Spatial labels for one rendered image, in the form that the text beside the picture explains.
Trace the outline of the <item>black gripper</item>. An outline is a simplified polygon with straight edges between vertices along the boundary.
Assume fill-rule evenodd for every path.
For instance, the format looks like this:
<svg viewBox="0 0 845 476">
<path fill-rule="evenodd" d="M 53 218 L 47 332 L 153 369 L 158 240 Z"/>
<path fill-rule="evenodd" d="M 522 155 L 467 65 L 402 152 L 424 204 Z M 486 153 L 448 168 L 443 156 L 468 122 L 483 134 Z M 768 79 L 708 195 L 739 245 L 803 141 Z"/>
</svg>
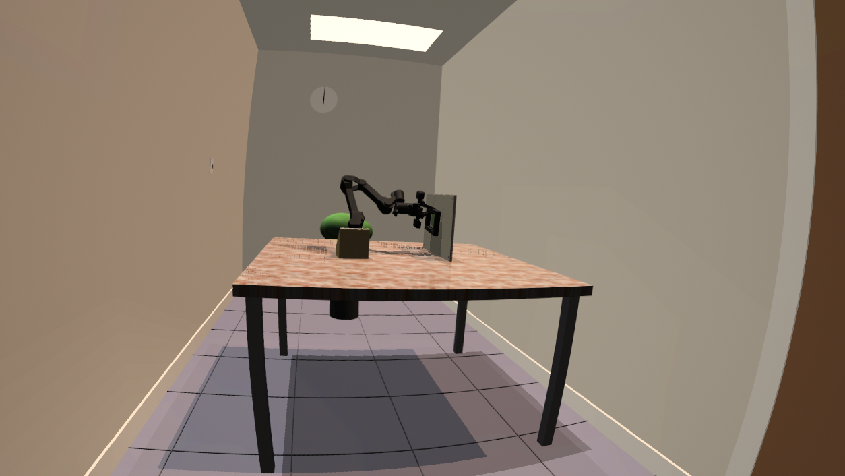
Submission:
<svg viewBox="0 0 845 476">
<path fill-rule="evenodd" d="M 423 207 L 425 207 L 425 208 L 433 208 L 433 209 L 435 209 L 435 207 L 432 207 L 432 206 L 430 206 L 429 204 L 425 204 L 425 201 L 423 201 L 423 199 L 425 198 L 425 191 L 417 191 L 417 193 L 416 193 L 416 197 L 417 197 L 417 203 L 420 203 L 420 206 L 423 206 Z M 406 203 L 406 215 L 408 215 L 408 213 L 410 213 L 409 206 L 412 206 L 412 205 L 413 205 L 413 203 Z M 416 227 L 416 229 L 420 229 L 420 221 L 419 221 L 419 219 L 424 219 L 424 218 L 425 218 L 425 216 L 428 216 L 428 215 L 432 215 L 432 214 L 433 214 L 431 211 L 423 211 L 422 213 L 423 213 L 423 216 L 420 216 L 420 217 L 416 217 L 416 218 L 414 218 L 414 223 L 413 223 L 413 225 L 414 225 L 414 227 Z"/>
</svg>

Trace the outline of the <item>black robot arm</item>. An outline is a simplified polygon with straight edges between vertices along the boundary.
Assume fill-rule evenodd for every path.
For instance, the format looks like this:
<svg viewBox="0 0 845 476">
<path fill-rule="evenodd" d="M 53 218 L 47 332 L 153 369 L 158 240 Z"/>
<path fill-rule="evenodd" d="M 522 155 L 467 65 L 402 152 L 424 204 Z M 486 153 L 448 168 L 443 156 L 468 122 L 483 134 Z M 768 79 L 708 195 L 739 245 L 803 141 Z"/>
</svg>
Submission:
<svg viewBox="0 0 845 476">
<path fill-rule="evenodd" d="M 352 186 L 352 182 L 357 183 L 358 185 Z M 346 202 L 347 207 L 350 211 L 350 220 L 347 225 L 347 229 L 361 229 L 364 223 L 365 216 L 363 215 L 363 211 L 358 211 L 356 206 L 356 200 L 354 198 L 353 191 L 361 190 L 364 194 L 367 195 L 371 200 L 375 201 L 378 204 L 379 211 L 383 215 L 389 215 L 392 213 L 397 217 L 397 214 L 405 214 L 406 213 L 406 203 L 404 203 L 404 191 L 397 190 L 392 192 L 391 198 L 385 198 L 378 191 L 375 191 L 373 187 L 371 187 L 367 182 L 363 179 L 357 179 L 357 177 L 353 175 L 345 175 L 342 177 L 342 182 L 340 183 L 340 189 L 342 189 L 342 193 L 346 194 Z M 395 206 L 394 206 L 395 204 Z M 394 210 L 392 208 L 394 206 Z M 423 207 L 420 207 L 420 203 L 413 203 L 412 206 L 409 206 L 410 213 L 409 216 L 416 216 L 420 217 L 423 216 Z"/>
</svg>

